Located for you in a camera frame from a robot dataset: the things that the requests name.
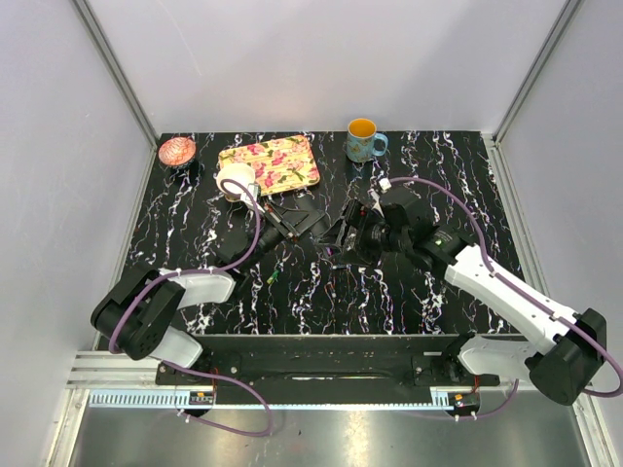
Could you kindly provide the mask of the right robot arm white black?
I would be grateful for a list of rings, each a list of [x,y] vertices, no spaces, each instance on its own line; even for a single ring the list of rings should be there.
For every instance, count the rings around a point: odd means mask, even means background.
[[[588,308],[556,303],[491,260],[467,233],[436,225],[419,199],[400,187],[369,207],[353,199],[317,239],[331,258],[361,267],[396,253],[415,269],[470,294],[508,321],[522,341],[461,337],[445,351],[447,381],[475,376],[528,380],[553,402],[570,406],[605,362],[606,321]]]

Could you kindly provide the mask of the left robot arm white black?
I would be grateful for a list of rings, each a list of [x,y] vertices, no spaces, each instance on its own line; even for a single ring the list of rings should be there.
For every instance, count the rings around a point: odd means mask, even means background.
[[[217,249],[215,270],[178,272],[138,263],[127,270],[92,312],[92,326],[133,360],[146,357],[176,362],[177,374],[190,384],[207,380],[211,370],[201,346],[171,326],[175,313],[201,304],[229,300],[247,279],[248,270],[284,240],[328,230],[327,214],[309,197],[296,208],[260,205],[260,222],[251,233],[231,230]]]

